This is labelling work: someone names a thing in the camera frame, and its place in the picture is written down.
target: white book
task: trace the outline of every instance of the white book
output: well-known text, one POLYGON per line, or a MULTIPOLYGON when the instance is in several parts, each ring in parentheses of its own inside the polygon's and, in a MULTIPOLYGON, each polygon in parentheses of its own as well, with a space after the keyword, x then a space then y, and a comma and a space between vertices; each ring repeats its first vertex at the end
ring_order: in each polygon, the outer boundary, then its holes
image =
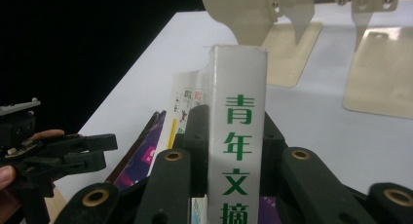
POLYGON ((258 223, 267 51, 215 46, 209 95, 208 223, 258 223))
POLYGON ((258 223, 267 51, 222 45, 209 56, 206 68, 174 75, 156 155, 185 132, 189 110, 207 104, 208 194, 192 201, 192 222, 258 223))

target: hand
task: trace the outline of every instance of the hand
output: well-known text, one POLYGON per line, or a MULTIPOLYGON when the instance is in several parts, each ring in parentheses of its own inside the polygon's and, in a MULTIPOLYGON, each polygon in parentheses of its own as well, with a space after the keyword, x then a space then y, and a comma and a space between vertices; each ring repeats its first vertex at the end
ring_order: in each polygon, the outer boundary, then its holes
MULTIPOLYGON (((48 138, 48 137, 54 137, 54 136, 59 136, 59 135, 64 135, 64 131, 62 130, 47 130, 47 131, 41 131, 38 133, 33 134, 28 139, 31 140, 38 140, 42 138, 48 138)), ((3 190, 7 186, 9 186, 13 180, 16 178, 16 172, 15 169, 11 166, 5 166, 0 168, 0 190, 3 190)))
POLYGON ((0 168, 0 190, 3 190, 16 178, 15 169, 12 166, 0 168))

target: book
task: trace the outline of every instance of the book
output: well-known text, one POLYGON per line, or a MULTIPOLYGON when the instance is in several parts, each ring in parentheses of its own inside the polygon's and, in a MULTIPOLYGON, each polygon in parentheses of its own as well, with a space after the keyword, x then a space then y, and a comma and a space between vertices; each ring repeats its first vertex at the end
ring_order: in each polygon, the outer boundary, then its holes
POLYGON ((156 112, 131 149, 106 179, 124 190, 144 179, 154 159, 166 111, 156 112))
POLYGON ((260 198, 258 190, 266 71, 267 52, 260 48, 215 46, 206 68, 174 74, 156 155, 172 146, 177 133, 185 132, 191 108, 207 104, 211 116, 208 180, 212 182, 205 198, 192 200, 192 223, 258 223, 258 209, 267 213, 260 211, 260 224, 280 223, 275 199, 260 198))

